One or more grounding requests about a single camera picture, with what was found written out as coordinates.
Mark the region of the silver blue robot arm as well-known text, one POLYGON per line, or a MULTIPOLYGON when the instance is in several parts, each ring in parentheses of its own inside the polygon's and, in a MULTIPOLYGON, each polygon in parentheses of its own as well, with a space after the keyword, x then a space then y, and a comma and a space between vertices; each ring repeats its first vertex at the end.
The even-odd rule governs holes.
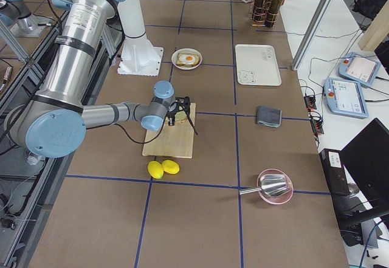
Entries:
POLYGON ((82 92, 108 19, 119 16, 125 34, 122 72, 138 73, 155 65, 160 55, 145 35, 139 0, 52 0, 68 10, 57 53, 43 86, 27 107, 19 127, 21 143, 39 156, 59 158, 74 152, 88 128, 134 120, 150 131, 161 129, 175 102, 174 89, 158 81, 147 105, 124 102, 83 106, 82 92))
POLYGON ((24 0, 1 0, 1 21, 15 37, 40 37, 48 17, 34 15, 24 0))

